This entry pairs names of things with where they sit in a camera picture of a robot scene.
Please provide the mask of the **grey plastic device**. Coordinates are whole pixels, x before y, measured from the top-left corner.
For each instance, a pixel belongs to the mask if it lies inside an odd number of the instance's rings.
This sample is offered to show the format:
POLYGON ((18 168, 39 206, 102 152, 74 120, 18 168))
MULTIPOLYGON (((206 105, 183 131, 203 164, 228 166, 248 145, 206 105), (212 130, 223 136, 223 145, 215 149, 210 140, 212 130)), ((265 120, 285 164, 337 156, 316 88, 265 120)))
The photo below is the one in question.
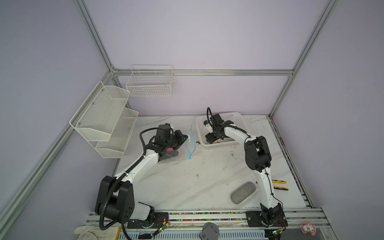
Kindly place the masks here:
POLYGON ((199 234, 199 238, 201 240, 218 240, 219 236, 219 227, 211 222, 205 223, 201 233, 199 234))

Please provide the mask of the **pink plush toy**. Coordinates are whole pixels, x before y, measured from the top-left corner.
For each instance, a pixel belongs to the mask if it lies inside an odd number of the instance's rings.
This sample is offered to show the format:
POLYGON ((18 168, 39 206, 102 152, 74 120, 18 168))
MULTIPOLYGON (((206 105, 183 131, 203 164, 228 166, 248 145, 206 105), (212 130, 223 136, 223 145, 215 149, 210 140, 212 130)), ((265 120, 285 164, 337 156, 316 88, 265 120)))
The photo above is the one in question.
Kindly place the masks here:
POLYGON ((316 226, 309 221, 305 221, 304 224, 300 225, 300 229, 302 233, 310 234, 311 236, 315 236, 317 232, 316 226))

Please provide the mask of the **clear zip bag blue zipper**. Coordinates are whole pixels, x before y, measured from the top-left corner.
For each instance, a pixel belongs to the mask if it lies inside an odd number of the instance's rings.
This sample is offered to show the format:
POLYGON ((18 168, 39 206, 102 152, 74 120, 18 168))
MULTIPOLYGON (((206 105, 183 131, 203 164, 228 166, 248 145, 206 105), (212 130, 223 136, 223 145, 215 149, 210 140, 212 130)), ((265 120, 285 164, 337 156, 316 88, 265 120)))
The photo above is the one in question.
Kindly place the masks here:
POLYGON ((167 158, 166 153, 162 158, 160 158, 160 163, 169 163, 172 161, 184 161, 192 159, 192 156, 197 149, 197 142, 194 136, 193 126, 191 126, 188 131, 183 132, 183 134, 187 135, 188 138, 178 150, 175 150, 179 152, 179 155, 175 158, 167 158))

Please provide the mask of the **white plastic perforated basket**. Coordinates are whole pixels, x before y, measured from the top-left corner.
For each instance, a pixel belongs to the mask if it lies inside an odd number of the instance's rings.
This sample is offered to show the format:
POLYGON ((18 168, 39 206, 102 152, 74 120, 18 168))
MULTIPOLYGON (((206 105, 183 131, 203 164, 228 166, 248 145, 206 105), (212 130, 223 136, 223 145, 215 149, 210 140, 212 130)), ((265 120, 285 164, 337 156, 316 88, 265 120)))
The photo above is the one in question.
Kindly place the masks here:
POLYGON ((244 117, 237 112, 196 118, 199 142, 206 148, 235 145, 250 133, 244 117))

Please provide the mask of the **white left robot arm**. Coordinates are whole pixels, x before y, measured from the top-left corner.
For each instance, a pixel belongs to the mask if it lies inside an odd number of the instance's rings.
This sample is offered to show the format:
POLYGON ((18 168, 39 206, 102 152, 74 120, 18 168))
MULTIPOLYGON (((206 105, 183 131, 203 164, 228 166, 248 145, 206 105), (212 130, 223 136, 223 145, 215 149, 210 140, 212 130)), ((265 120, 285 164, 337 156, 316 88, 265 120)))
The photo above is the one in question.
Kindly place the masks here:
POLYGON ((107 230, 114 224, 138 221, 150 227, 155 221, 155 208, 135 198, 135 185, 147 171, 178 150, 189 138, 171 124, 143 130, 139 134, 143 152, 129 167, 115 176, 106 176, 99 187, 95 213, 99 215, 99 229, 107 230))

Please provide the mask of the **white mesh two-tier shelf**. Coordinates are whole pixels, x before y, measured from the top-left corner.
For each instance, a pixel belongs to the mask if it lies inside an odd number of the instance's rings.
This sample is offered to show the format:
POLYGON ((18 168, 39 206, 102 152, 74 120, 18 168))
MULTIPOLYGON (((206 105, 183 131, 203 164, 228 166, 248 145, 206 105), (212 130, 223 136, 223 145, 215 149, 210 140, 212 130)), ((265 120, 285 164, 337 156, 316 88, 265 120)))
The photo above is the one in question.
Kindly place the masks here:
POLYGON ((139 113, 128 108, 131 93, 99 82, 69 125, 104 159, 124 156, 139 113))

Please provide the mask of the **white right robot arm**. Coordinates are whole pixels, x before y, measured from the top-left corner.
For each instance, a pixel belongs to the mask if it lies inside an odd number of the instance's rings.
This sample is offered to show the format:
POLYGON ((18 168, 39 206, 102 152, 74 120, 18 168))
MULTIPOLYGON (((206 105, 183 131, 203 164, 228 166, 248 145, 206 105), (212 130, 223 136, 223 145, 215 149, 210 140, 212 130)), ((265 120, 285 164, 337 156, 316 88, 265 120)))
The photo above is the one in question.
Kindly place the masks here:
POLYGON ((212 114, 207 108, 207 119, 204 125, 209 133, 205 138, 209 144, 217 140, 231 138, 241 144, 245 152, 245 162, 248 168, 255 172, 257 184, 261 192, 261 213, 257 221, 264 227, 272 227, 277 224, 287 225, 284 214, 284 205, 276 195, 271 177, 272 155, 263 136, 254 136, 246 130, 237 127, 234 122, 224 121, 220 114, 212 114))

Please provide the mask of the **dark purple toy eggplant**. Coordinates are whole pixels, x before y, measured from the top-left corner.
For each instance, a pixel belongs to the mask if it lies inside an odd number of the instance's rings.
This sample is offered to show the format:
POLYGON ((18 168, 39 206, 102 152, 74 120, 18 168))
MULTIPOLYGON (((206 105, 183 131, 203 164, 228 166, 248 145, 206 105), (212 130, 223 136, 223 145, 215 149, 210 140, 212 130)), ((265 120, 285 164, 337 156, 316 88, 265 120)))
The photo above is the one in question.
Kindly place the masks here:
POLYGON ((175 157, 177 157, 179 155, 179 152, 178 151, 171 151, 171 152, 168 152, 167 154, 166 154, 166 157, 167 158, 175 158, 175 157))

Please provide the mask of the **aluminium rail base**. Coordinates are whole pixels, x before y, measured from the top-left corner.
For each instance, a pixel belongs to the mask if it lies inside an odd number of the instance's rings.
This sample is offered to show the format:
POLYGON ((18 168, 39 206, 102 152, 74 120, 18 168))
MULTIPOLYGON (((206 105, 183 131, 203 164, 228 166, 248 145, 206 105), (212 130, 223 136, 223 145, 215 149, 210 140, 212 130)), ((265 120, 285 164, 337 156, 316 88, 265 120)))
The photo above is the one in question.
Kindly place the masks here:
MULTIPOLYGON (((190 228, 196 229, 204 224, 211 222, 219 227, 227 229, 238 228, 265 228, 259 219, 260 211, 171 211, 155 212, 154 223, 148 228, 157 229, 163 222, 168 222, 173 229, 190 228)), ((312 223, 316 228, 329 228, 330 223, 322 209, 284 209, 284 216, 271 224, 270 228, 286 227, 292 229, 304 225, 306 222, 312 223)))

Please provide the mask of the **grey oval stone pad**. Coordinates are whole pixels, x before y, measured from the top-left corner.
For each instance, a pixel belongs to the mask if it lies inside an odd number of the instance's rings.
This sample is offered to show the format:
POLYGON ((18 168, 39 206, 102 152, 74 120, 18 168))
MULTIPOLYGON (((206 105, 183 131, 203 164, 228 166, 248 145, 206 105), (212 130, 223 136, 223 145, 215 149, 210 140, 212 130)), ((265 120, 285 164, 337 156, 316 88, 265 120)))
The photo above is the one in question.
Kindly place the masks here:
POLYGON ((239 205, 255 191, 256 185, 252 182, 246 182, 231 193, 231 201, 235 205, 239 205))

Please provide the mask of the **yellow handled pliers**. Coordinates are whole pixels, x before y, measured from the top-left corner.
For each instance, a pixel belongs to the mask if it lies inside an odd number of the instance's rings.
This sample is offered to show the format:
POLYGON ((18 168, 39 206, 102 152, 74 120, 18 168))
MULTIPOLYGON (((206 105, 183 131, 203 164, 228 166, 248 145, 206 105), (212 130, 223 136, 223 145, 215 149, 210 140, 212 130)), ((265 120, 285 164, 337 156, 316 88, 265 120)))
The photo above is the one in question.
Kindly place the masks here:
POLYGON ((286 186, 287 182, 286 181, 281 181, 281 180, 272 180, 273 183, 273 188, 275 190, 282 190, 282 191, 288 191, 289 188, 286 186))

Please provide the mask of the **white cloth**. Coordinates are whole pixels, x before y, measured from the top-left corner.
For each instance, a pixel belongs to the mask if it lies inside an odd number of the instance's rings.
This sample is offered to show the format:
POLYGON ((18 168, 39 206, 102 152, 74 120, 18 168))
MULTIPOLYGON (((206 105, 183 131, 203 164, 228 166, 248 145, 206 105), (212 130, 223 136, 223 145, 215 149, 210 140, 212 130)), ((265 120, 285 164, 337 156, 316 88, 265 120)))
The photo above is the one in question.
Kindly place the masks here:
POLYGON ((111 227, 105 231, 95 226, 80 226, 74 230, 77 240, 115 240, 120 228, 111 227))

